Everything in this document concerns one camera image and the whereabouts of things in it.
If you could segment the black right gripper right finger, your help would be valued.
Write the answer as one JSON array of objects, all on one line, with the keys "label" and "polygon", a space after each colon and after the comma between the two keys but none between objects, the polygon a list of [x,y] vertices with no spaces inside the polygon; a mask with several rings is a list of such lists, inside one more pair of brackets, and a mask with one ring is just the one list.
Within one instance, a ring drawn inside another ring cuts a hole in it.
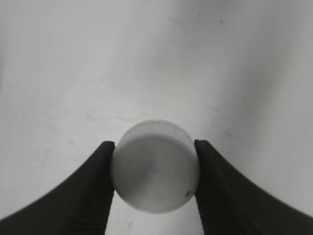
[{"label": "black right gripper right finger", "polygon": [[313,218],[273,197],[236,170],[208,141],[195,198],[206,235],[311,235]]}]

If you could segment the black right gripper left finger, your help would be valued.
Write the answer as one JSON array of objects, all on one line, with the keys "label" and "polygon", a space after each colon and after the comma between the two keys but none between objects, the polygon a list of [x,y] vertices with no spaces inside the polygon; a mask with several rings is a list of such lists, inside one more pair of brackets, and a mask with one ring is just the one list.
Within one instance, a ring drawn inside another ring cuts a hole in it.
[{"label": "black right gripper left finger", "polygon": [[103,235],[114,188],[111,159],[114,143],[104,141],[52,191],[1,219],[2,235]]}]

